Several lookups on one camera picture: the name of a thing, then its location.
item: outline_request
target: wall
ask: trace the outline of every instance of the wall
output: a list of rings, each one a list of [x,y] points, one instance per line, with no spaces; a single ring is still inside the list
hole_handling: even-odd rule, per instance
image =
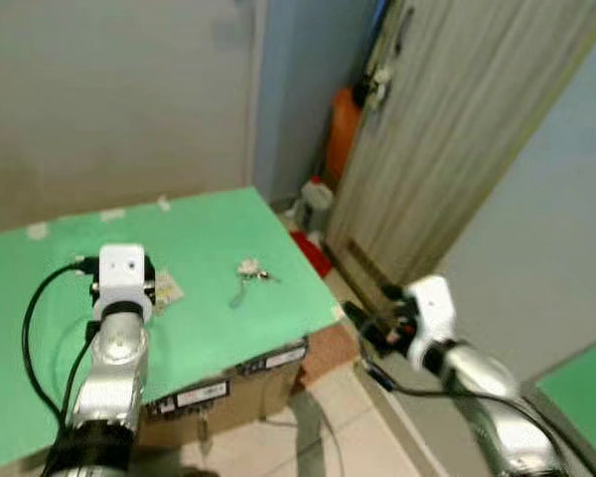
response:
[[[596,46],[440,271],[460,335],[520,380],[596,340]],[[450,475],[489,475],[451,404],[399,401]]]
[[[377,0],[270,0],[254,184],[295,195],[324,156],[336,91],[356,77]]]
[[[0,1],[0,228],[243,185],[252,8]]]

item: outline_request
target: tape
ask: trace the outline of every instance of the tape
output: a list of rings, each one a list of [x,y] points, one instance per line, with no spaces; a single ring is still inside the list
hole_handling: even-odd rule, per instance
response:
[[[108,209],[107,211],[101,211],[99,214],[101,221],[106,223],[123,219],[125,216],[126,211],[124,209]]]
[[[331,314],[336,321],[340,321],[347,316],[345,310],[340,305],[335,305],[331,308]]]
[[[159,199],[157,199],[157,206],[159,206],[159,209],[161,209],[162,212],[170,212],[170,209],[172,209],[166,196],[159,196]]]
[[[46,222],[38,222],[27,227],[27,236],[29,239],[42,240],[49,234],[49,226]]]

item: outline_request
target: green table surface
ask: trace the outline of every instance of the green table surface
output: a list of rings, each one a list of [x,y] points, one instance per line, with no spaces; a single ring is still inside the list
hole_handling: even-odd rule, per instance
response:
[[[157,270],[167,269],[183,300],[147,324],[148,385],[144,401],[172,393],[305,334],[332,324],[336,301],[253,189],[207,194],[125,210],[105,223],[99,213],[48,223],[48,235],[27,229],[0,234],[0,465],[53,442],[56,424],[27,381],[20,351],[22,317],[40,281],[80,254],[108,242],[144,245]],[[280,282],[253,282],[236,309],[236,267],[255,257]],[[90,317],[90,279],[67,273],[43,295],[34,315],[34,366],[60,402],[69,368]],[[75,392],[90,364],[84,358]]]
[[[596,345],[556,367],[536,385],[596,450]]]

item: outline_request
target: keys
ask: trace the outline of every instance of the keys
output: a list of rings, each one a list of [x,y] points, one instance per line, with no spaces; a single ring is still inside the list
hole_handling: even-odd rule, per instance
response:
[[[236,269],[236,272],[240,277],[240,284],[238,293],[229,303],[231,308],[237,308],[242,303],[246,293],[246,284],[249,281],[275,281],[276,283],[280,283],[280,279],[261,268],[260,263],[255,258],[246,258],[243,260]]]

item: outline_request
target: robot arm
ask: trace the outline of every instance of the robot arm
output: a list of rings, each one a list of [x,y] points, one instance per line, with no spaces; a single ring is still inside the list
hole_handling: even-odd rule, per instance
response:
[[[106,245],[91,286],[92,367],[66,430],[47,459],[46,475],[125,475],[146,383],[154,268],[139,245]]]
[[[363,326],[367,330],[363,334],[378,351],[401,352],[413,369],[424,368],[435,375],[448,394],[485,394],[525,406],[519,384],[504,365],[456,340],[455,309],[443,277],[431,275],[406,288],[388,286],[383,292],[396,302],[396,326],[386,337],[375,327]],[[364,312],[349,303],[345,310],[359,325],[359,311]],[[370,365],[370,374],[384,386],[379,376],[382,371]],[[493,475],[567,475],[555,444],[515,409],[474,397],[455,398],[454,402],[468,421]]]

